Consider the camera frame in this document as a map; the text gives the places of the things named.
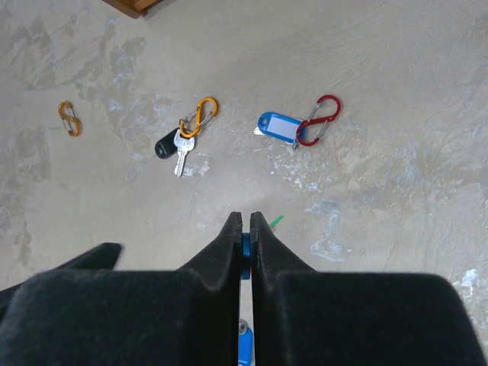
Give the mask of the blue tag key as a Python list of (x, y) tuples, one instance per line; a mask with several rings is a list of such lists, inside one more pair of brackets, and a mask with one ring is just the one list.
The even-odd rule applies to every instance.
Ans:
[(288, 144), (298, 143), (297, 129), (302, 120), (268, 111), (262, 114), (253, 130), (256, 136), (270, 136)]
[(253, 356), (253, 332), (244, 319), (239, 320), (238, 365), (249, 366)]

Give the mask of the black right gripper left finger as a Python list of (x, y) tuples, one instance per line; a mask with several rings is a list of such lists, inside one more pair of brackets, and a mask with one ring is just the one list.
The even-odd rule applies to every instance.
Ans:
[(242, 217), (173, 271), (39, 273), (1, 322), (3, 365), (235, 365)]

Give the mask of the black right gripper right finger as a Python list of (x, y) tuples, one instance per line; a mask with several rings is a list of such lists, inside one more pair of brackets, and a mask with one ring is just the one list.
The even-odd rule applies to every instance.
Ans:
[(250, 218), (258, 365), (484, 365), (456, 290), (434, 274), (319, 272)]

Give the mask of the black tag key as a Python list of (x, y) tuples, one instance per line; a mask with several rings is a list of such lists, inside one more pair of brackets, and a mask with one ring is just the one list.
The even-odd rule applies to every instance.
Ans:
[(166, 134), (155, 144), (155, 154), (160, 159), (168, 159), (174, 154), (178, 155), (178, 161), (174, 173), (177, 178), (183, 174), (187, 154), (195, 147), (196, 139), (194, 137), (185, 137), (181, 134), (179, 128)]

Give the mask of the green tag key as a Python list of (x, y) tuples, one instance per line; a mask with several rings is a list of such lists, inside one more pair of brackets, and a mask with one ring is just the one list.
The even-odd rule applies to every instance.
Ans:
[(269, 223), (269, 227), (271, 230), (275, 230), (277, 225), (284, 219), (284, 216), (283, 215), (280, 215), (279, 217), (277, 217), (276, 219), (272, 220), (270, 223)]

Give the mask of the orange carabiner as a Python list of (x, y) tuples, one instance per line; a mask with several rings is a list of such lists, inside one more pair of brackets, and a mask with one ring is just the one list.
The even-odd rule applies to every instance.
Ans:
[(71, 137), (79, 136), (82, 132), (82, 123), (77, 118), (73, 104), (70, 101), (62, 101), (58, 106), (58, 115)]
[(179, 131), (184, 138), (196, 137), (202, 127), (216, 117), (219, 102), (216, 98), (206, 97), (200, 100), (197, 107), (179, 120)]

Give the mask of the teal carabiner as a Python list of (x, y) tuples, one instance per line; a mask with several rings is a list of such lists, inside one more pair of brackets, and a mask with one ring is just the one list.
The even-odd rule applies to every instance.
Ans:
[(252, 244), (250, 233), (242, 234), (241, 279), (249, 280), (252, 273)]

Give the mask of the wooden shelf rack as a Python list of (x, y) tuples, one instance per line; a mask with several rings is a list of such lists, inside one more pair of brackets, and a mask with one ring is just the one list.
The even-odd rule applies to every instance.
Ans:
[(103, 0), (103, 2), (130, 18), (138, 19), (145, 16), (149, 9), (160, 3), (160, 0)]

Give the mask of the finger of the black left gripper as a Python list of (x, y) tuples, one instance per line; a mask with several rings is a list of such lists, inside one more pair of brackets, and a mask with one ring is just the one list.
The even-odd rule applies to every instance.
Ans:
[(123, 246), (119, 243), (104, 242), (87, 252), (68, 260), (58, 267), (42, 271), (26, 281), (1, 290), (1, 305), (9, 305), (17, 292), (24, 295), (40, 295), (42, 301), (59, 303), (65, 297), (72, 297), (73, 290), (69, 285), (73, 275), (87, 271), (112, 271), (122, 253)]

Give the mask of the red carabiner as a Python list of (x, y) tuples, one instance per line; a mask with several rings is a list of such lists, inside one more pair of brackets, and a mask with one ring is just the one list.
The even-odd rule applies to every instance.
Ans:
[[(328, 101), (335, 102), (336, 110), (334, 113), (324, 116), (324, 117), (315, 117), (316, 112), (324, 106), (324, 104)], [(314, 106), (310, 116), (306, 120), (302, 120), (297, 128), (297, 132), (295, 134), (295, 139), (293, 142), (293, 148), (296, 149), (299, 145), (305, 147), (315, 146), (319, 140), (325, 134), (329, 124), (336, 120), (336, 118), (340, 115), (342, 111), (342, 102), (339, 97), (335, 95), (323, 95), (316, 101), (316, 105)], [(320, 125), (321, 128), (319, 132), (315, 135), (312, 140), (306, 140), (302, 137), (302, 132), (308, 128), (315, 125)]]

